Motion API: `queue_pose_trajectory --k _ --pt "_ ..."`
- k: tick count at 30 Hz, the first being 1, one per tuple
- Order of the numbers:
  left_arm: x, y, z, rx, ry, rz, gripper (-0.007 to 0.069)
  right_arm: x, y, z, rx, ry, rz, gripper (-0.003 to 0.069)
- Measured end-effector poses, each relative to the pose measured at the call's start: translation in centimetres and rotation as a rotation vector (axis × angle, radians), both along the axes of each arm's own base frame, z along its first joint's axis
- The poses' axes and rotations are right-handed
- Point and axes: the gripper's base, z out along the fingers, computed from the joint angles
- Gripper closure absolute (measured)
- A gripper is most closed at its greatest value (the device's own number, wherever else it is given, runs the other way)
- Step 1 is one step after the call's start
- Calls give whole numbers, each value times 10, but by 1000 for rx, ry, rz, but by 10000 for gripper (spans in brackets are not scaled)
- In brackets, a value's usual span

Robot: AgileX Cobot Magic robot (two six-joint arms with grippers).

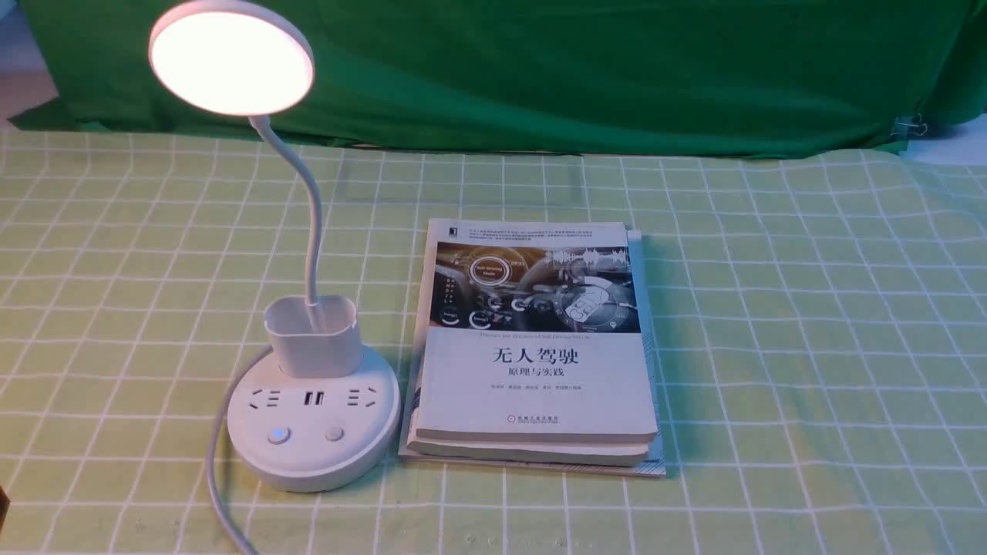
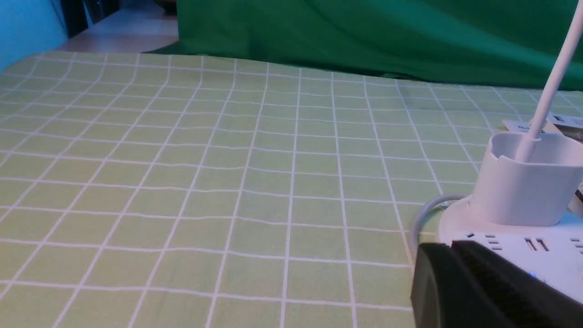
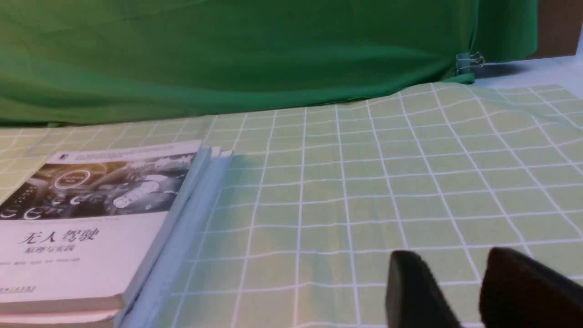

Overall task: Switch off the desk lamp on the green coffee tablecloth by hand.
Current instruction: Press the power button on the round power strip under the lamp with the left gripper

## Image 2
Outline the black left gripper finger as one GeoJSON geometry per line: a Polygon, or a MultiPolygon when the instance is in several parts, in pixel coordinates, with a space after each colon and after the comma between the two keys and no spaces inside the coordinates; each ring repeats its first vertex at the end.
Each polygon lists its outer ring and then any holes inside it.
{"type": "Polygon", "coordinates": [[[410,300],[417,328],[580,328],[578,301],[476,241],[421,243],[410,300]]]}

